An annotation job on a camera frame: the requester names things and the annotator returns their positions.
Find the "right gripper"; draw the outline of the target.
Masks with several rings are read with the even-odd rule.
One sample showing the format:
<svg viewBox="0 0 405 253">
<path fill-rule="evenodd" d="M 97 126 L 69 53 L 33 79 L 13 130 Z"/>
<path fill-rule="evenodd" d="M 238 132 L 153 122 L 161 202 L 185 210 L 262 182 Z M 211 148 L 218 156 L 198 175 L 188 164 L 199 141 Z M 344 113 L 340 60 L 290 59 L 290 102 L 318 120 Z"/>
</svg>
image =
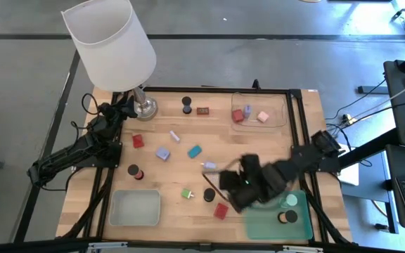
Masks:
<svg viewBox="0 0 405 253">
<path fill-rule="evenodd" d="M 228 201 L 237 213 L 241 213 L 258 198 L 254 187 L 234 171 L 221 171 L 219 174 L 219 187 L 228 193 Z"/>
</svg>

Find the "black aluminium table frame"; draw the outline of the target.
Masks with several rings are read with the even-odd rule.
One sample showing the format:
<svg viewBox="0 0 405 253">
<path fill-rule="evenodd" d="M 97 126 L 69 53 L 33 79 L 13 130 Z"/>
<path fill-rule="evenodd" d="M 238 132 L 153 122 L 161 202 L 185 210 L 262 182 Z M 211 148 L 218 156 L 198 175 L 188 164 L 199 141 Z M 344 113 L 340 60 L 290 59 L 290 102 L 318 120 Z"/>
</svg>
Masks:
<svg viewBox="0 0 405 253">
<path fill-rule="evenodd" d="M 307 142 L 309 136 L 326 126 L 319 93 L 308 89 L 253 89 L 249 94 L 284 95 L 288 123 L 273 133 L 241 132 L 231 127 L 231 96 L 234 88 L 149 86 L 146 91 L 156 98 L 160 107 L 149 122 L 128 122 L 121 139 L 124 144 L 123 165 L 137 161 L 146 170 L 144 183 L 162 195 L 162 211 L 158 225 L 152 227 L 115 227 L 108 221 L 108 205 L 102 204 L 88 238 L 65 238 L 72 222 L 78 220 L 90 201 L 93 188 L 99 187 L 96 170 L 83 169 L 71 180 L 58 226 L 58 238 L 36 242 L 0 245 L 0 253 L 61 253 L 95 249 L 98 246 L 177 248 L 209 252 L 212 250 L 266 250 L 316 248 L 323 253 L 396 253 L 394 250 L 336 244 L 332 238 L 321 241 L 322 225 L 311 220 L 313 240 L 250 240 L 241 217 L 229 211 L 224 220 L 213 216 L 215 203 L 202 199 L 184 200 L 181 188 L 203 190 L 198 166 L 186 156 L 192 143 L 202 146 L 205 153 L 231 161 L 235 155 L 255 151 L 261 159 L 286 157 L 294 145 Z M 192 112 L 184 114 L 181 99 L 191 98 Z M 209 108 L 208 115 L 198 115 L 197 108 Z M 177 143 L 170 131 L 180 138 Z M 132 136 L 141 134 L 144 146 L 134 148 Z M 159 147 L 170 151 L 167 161 L 155 153 Z"/>
</svg>

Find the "grey plastic bin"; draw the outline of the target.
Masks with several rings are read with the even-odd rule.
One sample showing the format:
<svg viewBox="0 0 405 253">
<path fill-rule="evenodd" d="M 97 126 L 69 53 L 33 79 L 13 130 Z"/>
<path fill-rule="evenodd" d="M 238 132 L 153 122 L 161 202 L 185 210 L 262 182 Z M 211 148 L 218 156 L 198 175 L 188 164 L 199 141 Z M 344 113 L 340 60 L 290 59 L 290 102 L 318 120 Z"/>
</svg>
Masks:
<svg viewBox="0 0 405 253">
<path fill-rule="evenodd" d="M 160 220 L 161 195 L 158 190 L 116 190 L 112 194 L 111 226 L 156 226 Z"/>
</svg>

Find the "clear plastic bin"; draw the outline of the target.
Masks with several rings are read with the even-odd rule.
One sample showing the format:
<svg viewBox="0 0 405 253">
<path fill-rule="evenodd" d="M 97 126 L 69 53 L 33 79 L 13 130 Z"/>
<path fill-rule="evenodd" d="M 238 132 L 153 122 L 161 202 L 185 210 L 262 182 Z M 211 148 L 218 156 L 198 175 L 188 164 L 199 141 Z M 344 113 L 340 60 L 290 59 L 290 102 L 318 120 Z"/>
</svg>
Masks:
<svg viewBox="0 0 405 253">
<path fill-rule="evenodd" d="M 251 115 L 242 122 L 232 120 L 235 131 L 273 133 L 288 123 L 287 103 L 284 95 L 234 93 L 231 97 L 231 111 L 252 106 Z M 265 111 L 269 119 L 265 123 L 257 120 L 259 112 Z"/>
</svg>

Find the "white paper sheet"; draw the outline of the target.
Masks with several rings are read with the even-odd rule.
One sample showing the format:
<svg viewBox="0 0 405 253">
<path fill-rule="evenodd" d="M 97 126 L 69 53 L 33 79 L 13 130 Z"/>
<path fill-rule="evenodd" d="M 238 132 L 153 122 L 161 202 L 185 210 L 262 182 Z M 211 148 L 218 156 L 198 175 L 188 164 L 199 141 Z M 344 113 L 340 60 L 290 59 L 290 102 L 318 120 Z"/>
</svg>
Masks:
<svg viewBox="0 0 405 253">
<path fill-rule="evenodd" d="M 342 183 L 347 183 L 349 185 L 358 186 L 359 185 L 359 163 L 353 164 L 349 167 L 342 169 L 337 173 L 337 178 Z"/>
</svg>

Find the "black hourglass orange sand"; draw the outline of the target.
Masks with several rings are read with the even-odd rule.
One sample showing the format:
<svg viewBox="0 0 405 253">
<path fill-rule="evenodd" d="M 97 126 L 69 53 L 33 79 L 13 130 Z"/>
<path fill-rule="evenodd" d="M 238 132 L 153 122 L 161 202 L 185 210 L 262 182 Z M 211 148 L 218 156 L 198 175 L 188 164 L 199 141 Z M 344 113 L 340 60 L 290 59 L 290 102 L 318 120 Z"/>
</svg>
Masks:
<svg viewBox="0 0 405 253">
<path fill-rule="evenodd" d="M 288 210 L 286 212 L 280 212 L 277 216 L 280 223 L 295 223 L 298 220 L 298 215 L 293 210 Z"/>
</svg>

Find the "black desk leg beam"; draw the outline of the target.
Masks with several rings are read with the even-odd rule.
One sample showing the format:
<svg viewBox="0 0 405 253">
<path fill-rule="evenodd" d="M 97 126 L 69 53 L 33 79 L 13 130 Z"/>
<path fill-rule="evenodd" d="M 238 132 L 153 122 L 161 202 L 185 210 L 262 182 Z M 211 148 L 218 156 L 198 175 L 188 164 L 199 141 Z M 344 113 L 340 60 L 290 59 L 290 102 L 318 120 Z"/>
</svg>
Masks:
<svg viewBox="0 0 405 253">
<path fill-rule="evenodd" d="M 349 167 L 385 149 L 386 145 L 399 145 L 397 129 L 393 128 L 384 134 L 360 145 L 339 157 L 340 168 Z"/>
</svg>

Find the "lavender USB charging hub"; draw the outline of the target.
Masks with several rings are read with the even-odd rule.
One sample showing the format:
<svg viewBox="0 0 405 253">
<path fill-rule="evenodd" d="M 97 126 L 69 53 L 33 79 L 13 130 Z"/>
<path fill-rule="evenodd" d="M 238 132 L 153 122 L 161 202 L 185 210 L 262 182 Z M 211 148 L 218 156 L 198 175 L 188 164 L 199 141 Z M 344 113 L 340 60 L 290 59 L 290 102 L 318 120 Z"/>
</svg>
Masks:
<svg viewBox="0 0 405 253">
<path fill-rule="evenodd" d="M 158 158 L 160 158 L 161 160 L 167 161 L 167 160 L 169 159 L 169 156 L 170 156 L 170 151 L 168 151 L 168 149 L 166 149 L 166 148 L 159 147 L 159 148 L 156 150 L 155 155 L 156 155 Z"/>
</svg>

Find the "silver lamp with white shade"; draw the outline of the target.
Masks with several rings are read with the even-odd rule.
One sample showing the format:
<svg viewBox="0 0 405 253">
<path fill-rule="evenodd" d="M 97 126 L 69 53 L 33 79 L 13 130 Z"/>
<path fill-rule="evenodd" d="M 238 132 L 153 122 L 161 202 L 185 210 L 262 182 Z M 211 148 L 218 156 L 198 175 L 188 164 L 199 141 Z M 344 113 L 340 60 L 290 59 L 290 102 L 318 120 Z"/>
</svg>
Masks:
<svg viewBox="0 0 405 253">
<path fill-rule="evenodd" d="M 154 118 L 158 104 L 140 86 L 154 72 L 157 58 L 131 2 L 88 0 L 61 14 L 93 85 L 132 91 L 137 118 Z"/>
</svg>

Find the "large red USB charging hub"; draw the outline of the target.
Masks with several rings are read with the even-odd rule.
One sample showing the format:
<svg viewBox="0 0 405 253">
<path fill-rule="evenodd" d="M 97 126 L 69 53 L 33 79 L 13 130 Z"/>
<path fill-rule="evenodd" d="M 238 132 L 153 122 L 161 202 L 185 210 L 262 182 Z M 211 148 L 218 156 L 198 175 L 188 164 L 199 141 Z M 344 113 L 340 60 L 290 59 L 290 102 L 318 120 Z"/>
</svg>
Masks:
<svg viewBox="0 0 405 253">
<path fill-rule="evenodd" d="M 226 218 L 228 210 L 229 210 L 228 206 L 222 203 L 218 203 L 217 206 L 215 207 L 213 216 L 217 219 L 224 220 Z"/>
</svg>

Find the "teal charger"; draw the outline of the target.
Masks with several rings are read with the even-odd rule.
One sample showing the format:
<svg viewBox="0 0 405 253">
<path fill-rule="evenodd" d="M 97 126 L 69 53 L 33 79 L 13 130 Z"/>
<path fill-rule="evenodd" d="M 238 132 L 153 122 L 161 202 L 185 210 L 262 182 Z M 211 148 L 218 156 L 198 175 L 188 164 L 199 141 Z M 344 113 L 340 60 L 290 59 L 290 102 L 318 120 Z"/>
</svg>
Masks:
<svg viewBox="0 0 405 253">
<path fill-rule="evenodd" d="M 193 159 L 197 157 L 202 152 L 202 148 L 199 145 L 193 146 L 188 152 L 187 155 Z"/>
</svg>

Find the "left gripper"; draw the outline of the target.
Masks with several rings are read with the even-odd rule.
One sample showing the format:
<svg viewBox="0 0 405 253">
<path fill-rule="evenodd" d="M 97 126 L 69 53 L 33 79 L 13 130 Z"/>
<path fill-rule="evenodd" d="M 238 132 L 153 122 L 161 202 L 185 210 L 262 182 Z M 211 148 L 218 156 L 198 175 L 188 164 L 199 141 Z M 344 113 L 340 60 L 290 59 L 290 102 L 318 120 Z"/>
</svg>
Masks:
<svg viewBox="0 0 405 253">
<path fill-rule="evenodd" d="M 120 99 L 120 104 L 110 105 L 102 103 L 98 107 L 98 111 L 105 117 L 107 123 L 122 122 L 126 118 L 137 118 L 138 114 L 134 109 L 134 97 L 123 96 Z"/>
</svg>

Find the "black hourglass red sand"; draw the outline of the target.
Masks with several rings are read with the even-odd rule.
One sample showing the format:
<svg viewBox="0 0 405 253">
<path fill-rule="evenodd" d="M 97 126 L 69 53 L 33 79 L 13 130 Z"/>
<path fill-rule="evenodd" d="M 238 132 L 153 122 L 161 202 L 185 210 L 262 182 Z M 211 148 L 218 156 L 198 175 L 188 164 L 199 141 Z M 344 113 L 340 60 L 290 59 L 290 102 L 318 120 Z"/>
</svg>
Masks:
<svg viewBox="0 0 405 253">
<path fill-rule="evenodd" d="M 129 165 L 127 171 L 128 174 L 136 180 L 141 180 L 144 177 L 144 172 L 136 164 Z"/>
</svg>

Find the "grey metal foot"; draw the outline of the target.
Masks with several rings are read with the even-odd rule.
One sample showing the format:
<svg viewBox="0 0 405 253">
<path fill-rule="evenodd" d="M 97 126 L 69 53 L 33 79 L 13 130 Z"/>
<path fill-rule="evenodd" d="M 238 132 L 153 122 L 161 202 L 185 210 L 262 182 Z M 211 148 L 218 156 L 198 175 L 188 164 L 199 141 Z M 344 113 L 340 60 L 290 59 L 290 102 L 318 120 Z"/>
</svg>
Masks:
<svg viewBox="0 0 405 253">
<path fill-rule="evenodd" d="M 359 86 L 357 92 L 360 94 L 388 94 L 386 86 Z"/>
</svg>

